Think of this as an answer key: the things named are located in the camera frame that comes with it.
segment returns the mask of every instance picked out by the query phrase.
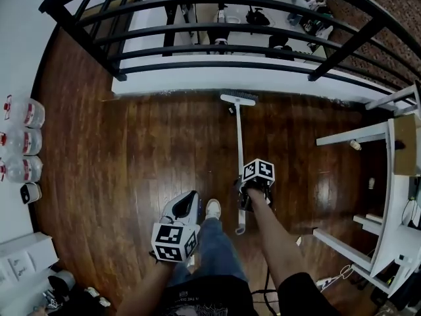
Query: shoe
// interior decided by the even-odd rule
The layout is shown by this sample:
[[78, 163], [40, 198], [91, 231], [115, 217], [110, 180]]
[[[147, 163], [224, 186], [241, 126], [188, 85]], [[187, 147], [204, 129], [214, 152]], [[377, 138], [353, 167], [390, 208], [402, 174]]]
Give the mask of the shoe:
[[219, 201], [216, 199], [211, 199], [208, 201], [206, 205], [206, 219], [209, 218], [217, 218], [219, 220], [221, 216], [221, 205], [219, 204]]

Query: person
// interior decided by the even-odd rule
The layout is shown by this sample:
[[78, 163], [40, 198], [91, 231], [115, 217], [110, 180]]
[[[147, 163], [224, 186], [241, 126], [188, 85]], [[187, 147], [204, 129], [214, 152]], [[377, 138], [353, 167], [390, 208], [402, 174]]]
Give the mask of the person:
[[[281, 315], [339, 315], [306, 273], [299, 247], [278, 222], [263, 193], [251, 188], [247, 193]], [[220, 215], [219, 202], [211, 199], [199, 235], [201, 266], [193, 274], [183, 263], [158, 262], [140, 287], [124, 298], [117, 315], [257, 315], [237, 253], [222, 231]]]
[[[295, 0], [295, 4], [298, 7], [311, 9], [312, 11], [314, 11], [319, 6], [325, 5], [324, 2], [318, 3], [317, 0]], [[296, 26], [301, 21], [302, 17], [303, 17], [303, 15], [298, 15], [298, 14], [295, 14], [295, 13], [289, 13], [287, 19], [288, 19], [288, 22], [292, 26]]]

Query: white container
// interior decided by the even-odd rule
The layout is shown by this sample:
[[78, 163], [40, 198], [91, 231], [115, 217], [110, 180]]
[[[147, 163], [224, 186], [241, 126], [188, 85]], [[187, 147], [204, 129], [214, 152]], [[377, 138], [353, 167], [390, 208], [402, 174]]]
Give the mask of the white container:
[[40, 129], [11, 128], [6, 133], [0, 132], [0, 145], [15, 155], [37, 155], [42, 147]]
[[21, 157], [13, 155], [0, 166], [1, 179], [6, 176], [9, 182], [23, 184], [37, 182], [41, 178], [42, 162], [37, 156]]
[[41, 128], [45, 120], [45, 108], [29, 97], [9, 97], [5, 103], [6, 119], [18, 126]]

